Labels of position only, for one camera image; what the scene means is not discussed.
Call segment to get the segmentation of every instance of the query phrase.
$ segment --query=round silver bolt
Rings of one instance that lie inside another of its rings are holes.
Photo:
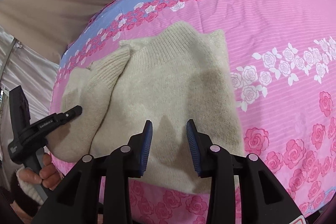
[[[127,153],[131,151],[131,148],[128,145],[124,145],[122,148],[120,148],[120,151],[123,153]]]
[[[212,152],[218,152],[219,150],[221,150],[221,148],[218,145],[211,145],[210,150]]]
[[[249,159],[252,160],[252,161],[257,161],[258,156],[256,154],[249,154]]]
[[[89,162],[92,160],[92,156],[91,155],[85,155],[83,158],[82,158],[82,161],[83,162]]]

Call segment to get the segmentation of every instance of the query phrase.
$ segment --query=human hand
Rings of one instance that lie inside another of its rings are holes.
[[[44,167],[40,170],[39,174],[34,173],[32,170],[25,168],[19,171],[19,178],[24,182],[31,184],[42,184],[45,188],[54,190],[61,182],[61,174],[57,171],[55,165],[51,162],[51,156],[47,153],[43,155]]]

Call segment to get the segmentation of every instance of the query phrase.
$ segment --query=bed sheet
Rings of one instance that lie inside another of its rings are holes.
[[[117,0],[92,18],[64,54],[51,110],[59,112],[72,69],[101,59],[122,39],[155,36],[180,20],[203,33],[223,29],[246,154],[257,154],[308,216],[336,192],[335,4],[336,0]],[[64,173],[73,166],[53,160]],[[209,195],[131,180],[130,200],[133,218],[142,223],[202,224]],[[236,221],[241,221],[239,188]]]

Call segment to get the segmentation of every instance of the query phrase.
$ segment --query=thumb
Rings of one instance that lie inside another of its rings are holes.
[[[34,173],[32,170],[28,168],[24,168],[18,172],[18,177],[27,183],[31,184],[41,184],[42,178],[36,173]]]

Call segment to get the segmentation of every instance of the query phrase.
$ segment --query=cream knit sweater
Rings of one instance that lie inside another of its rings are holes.
[[[142,180],[184,193],[209,192],[210,179],[194,171],[187,121],[194,119],[230,153],[244,154],[223,32],[200,34],[178,22],[156,37],[120,44],[89,69],[72,71],[62,111],[81,105],[83,114],[52,134],[50,151],[68,162],[86,153],[108,155],[149,119],[153,139]]]

